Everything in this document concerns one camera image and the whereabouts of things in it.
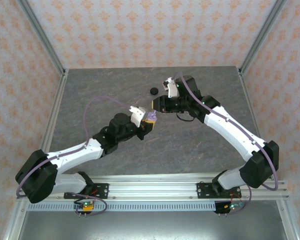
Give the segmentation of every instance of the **metal plate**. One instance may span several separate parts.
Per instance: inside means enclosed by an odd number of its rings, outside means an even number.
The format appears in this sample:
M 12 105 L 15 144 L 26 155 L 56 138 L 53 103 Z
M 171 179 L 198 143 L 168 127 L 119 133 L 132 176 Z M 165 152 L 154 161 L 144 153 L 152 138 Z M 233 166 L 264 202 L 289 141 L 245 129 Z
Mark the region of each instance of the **metal plate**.
M 32 239 L 287 240 L 287 237 L 276 201 L 253 201 L 240 214 L 227 217 L 218 217 L 212 211 L 192 210 L 106 211 L 87 218 L 78 217 L 73 211 L 27 211 L 19 240 Z
M 109 193 L 109 184 L 108 183 L 95 183 L 93 189 L 97 190 L 94 197 L 100 199 L 107 199 Z M 63 195 L 64 199 L 80 199 L 81 197 L 72 195 L 70 192 L 65 192 Z
M 196 192 L 198 195 L 198 199 L 230 199 L 231 197 L 233 199 L 241 198 L 241 190 L 240 187 L 233 187 L 229 189 L 228 191 L 221 192 L 220 196 L 217 195 L 217 193 L 212 189 L 212 183 L 211 182 L 199 182 L 196 184 Z

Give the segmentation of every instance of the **cable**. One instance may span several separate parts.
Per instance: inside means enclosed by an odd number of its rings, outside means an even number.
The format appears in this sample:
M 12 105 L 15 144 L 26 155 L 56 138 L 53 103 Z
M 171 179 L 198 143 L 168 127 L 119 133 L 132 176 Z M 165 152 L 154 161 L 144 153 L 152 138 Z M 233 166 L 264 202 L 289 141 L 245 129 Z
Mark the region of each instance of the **cable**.
M 85 197 L 80 197 L 79 199 L 77 199 L 77 200 L 75 200 L 73 203 L 74 204 L 81 204 L 81 202 L 80 201 L 82 201 L 82 200 L 84 200 L 85 199 Z
M 89 133 L 88 133 L 87 123 L 86 123 L 87 111 L 88 111 L 88 108 L 89 108 L 90 104 L 93 103 L 95 100 L 98 100 L 98 99 L 109 99 L 109 100 L 111 100 L 111 101 L 113 101 L 113 102 L 115 102 L 115 103 L 117 103 L 117 104 L 123 106 L 123 107 L 126 108 L 126 109 L 129 109 L 129 108 L 130 108 L 128 105 L 126 105 L 126 104 L 124 104 L 124 103 L 121 103 L 121 102 L 119 102 L 118 100 L 115 100 L 114 98 L 109 97 L 109 96 L 97 96 L 97 97 L 95 97 L 94 99 L 92 99 L 92 100 L 86 105 L 85 110 L 84 110 L 84 114 L 83 114 L 83 127 L 84 127 L 85 137 L 86 137 L 85 143 L 84 143 L 81 147 L 79 147 L 78 149 L 75 149 L 75 150 L 72 150 L 72 151 L 69 151 L 69 152 L 65 152 L 65 153 L 62 153 L 62 154 L 60 154 L 60 155 L 56 155 L 56 156 L 53 156 L 53 157 L 51 157 L 51 158 L 48 158 L 48 159 L 44 160 L 43 162 L 39 163 L 38 165 L 36 165 L 33 169 L 31 169 L 31 171 L 29 171 L 29 172 L 27 173 L 27 175 L 25 175 L 25 177 L 21 180 L 19 186 L 18 186 L 17 189 L 16 189 L 16 193 L 15 193 L 15 194 L 16 194 L 16 196 L 17 196 L 18 198 L 24 198 L 24 197 L 26 197 L 25 194 L 24 194 L 24 195 L 21 195 L 21 194 L 20 194 L 21 188 L 22 188 L 22 186 L 25 184 L 25 182 L 27 181 L 27 179 L 28 179 L 35 171 L 37 171 L 37 170 L 38 170 L 39 168 L 41 168 L 43 165 L 49 163 L 50 161 L 52 161 L 52 160 L 54 160 L 54 159 L 57 159 L 57 158 L 60 158 L 60 157 L 64 157 L 64 156 L 67 156 L 67 155 L 70 155 L 70 154 L 75 154 L 75 153 L 81 151 L 82 149 L 84 149 L 84 148 L 88 145 L 88 143 L 89 143 Z
M 182 75 L 181 72 L 178 73 L 178 75 L 181 77 L 181 80 L 185 86 L 185 88 L 187 89 L 187 91 L 189 92 L 189 94 L 193 97 L 193 99 L 200 104 L 202 107 L 204 107 L 205 109 L 207 109 L 208 111 L 210 111 L 211 113 L 217 115 L 218 117 L 224 119 L 225 121 L 227 120 L 229 123 L 231 123 L 232 125 L 234 125 L 237 129 L 239 129 L 250 141 L 255 142 L 254 144 L 260 149 L 260 151 L 263 153 L 263 155 L 265 156 L 266 160 L 268 161 L 270 168 L 272 170 L 273 173 L 273 177 L 274 177 L 274 188 L 269 187 L 265 184 L 262 184 L 262 186 L 264 186 L 266 189 L 272 190 L 272 191 L 276 191 L 278 189 L 278 175 L 275 169 L 275 166 L 273 165 L 269 155 L 267 154 L 267 152 L 260 146 L 259 143 L 257 143 L 257 141 L 255 141 L 253 139 L 253 137 L 251 137 L 240 125 L 238 125 L 236 122 L 232 121 L 231 119 L 228 119 L 226 116 L 214 111 L 213 109 L 211 109 L 210 107 L 208 107 L 207 105 L 203 104 L 195 95 L 194 93 L 190 90 L 184 76 Z
M 85 217 L 91 217 L 91 216 L 95 216 L 95 215 L 102 214 L 102 213 L 104 213 L 104 212 L 107 210 L 107 208 L 108 208 L 107 202 L 106 202 L 105 200 L 99 198 L 99 197 L 96 197 L 96 196 L 89 196 L 89 195 L 82 195 L 82 194 L 74 193 L 74 192 L 71 192 L 71 194 L 72 194 L 72 195 L 76 195 L 76 196 L 78 196 L 78 197 L 83 197 L 83 198 L 88 198 L 88 199 L 95 199 L 95 200 L 98 200 L 98 201 L 101 201 L 101 202 L 104 203 L 104 209 L 102 209 L 101 211 L 92 212 L 92 213 L 90 213 L 90 214 L 85 214 L 85 215 L 84 215 Z M 79 204 L 79 205 L 77 205 L 76 208 L 75 208 L 75 213 L 76 213 L 77 215 L 79 215 L 79 217 L 80 217 L 81 213 L 78 212 L 78 208 L 81 207 L 81 206 L 83 206 L 83 205 L 84 205 L 83 203 L 82 203 L 82 204 Z
M 233 193 L 233 192 L 231 192 L 231 194 L 232 194 L 232 196 L 231 196 L 231 203 L 232 203 L 232 201 L 233 201 L 233 195 L 235 195 L 236 197 L 238 197 L 239 198 L 239 200 L 240 200 L 240 202 L 242 202 L 242 199 L 241 199 L 241 197 L 238 195 L 238 194 L 236 194 L 236 193 Z
M 195 118 L 193 118 L 191 120 L 183 119 L 183 118 L 179 117 L 177 112 L 175 114 L 176 114 L 176 117 L 183 122 L 193 122 L 195 120 Z
M 228 215 L 234 215 L 234 214 L 238 214 L 240 213 L 243 209 L 246 209 L 250 202 L 251 202 L 251 199 L 252 199 L 252 190 L 251 190 L 251 187 L 249 185 L 247 185 L 248 189 L 249 189 L 249 200 L 248 202 L 242 207 L 240 208 L 238 211 L 234 211 L 234 212 L 229 212 L 229 213 L 225 213 L 225 214 L 220 214 L 220 215 L 223 215 L 223 216 L 228 216 Z

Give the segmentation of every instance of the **yellow object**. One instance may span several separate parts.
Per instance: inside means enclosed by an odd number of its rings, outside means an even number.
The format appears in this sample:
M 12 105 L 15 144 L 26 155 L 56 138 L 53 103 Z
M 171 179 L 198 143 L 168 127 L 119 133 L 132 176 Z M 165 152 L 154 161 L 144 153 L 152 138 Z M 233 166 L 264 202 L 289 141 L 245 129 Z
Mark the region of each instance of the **yellow object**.
M 85 205 L 85 206 L 83 206 L 83 211 L 84 212 L 89 212 L 89 211 L 92 211 L 94 208 L 95 208 L 95 206 L 93 204 L 92 205 Z

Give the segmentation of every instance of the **black cable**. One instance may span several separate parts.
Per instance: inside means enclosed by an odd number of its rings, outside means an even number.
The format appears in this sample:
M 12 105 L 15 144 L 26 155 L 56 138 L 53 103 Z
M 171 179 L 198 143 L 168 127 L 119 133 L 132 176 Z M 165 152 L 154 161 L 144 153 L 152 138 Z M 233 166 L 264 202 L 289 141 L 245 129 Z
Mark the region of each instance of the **black cable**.
M 80 197 L 79 199 L 75 200 L 73 203 L 74 204 L 82 204 L 82 202 L 79 202 L 79 201 L 82 201 L 83 199 L 86 199 L 85 197 Z
M 176 117 L 183 122 L 192 122 L 193 120 L 195 120 L 195 118 L 193 118 L 191 120 L 182 119 L 181 117 L 179 117 L 178 113 L 176 113 Z

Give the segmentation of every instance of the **black disc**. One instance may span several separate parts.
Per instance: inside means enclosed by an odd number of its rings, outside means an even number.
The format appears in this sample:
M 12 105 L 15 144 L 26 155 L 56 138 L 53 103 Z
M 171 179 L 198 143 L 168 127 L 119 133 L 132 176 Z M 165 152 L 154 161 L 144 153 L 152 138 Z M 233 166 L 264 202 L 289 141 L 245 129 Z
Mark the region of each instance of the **black disc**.
M 157 95 L 157 94 L 159 93 L 159 90 L 158 90 L 158 88 L 153 87 L 153 88 L 150 89 L 150 93 L 151 93 L 152 95 Z

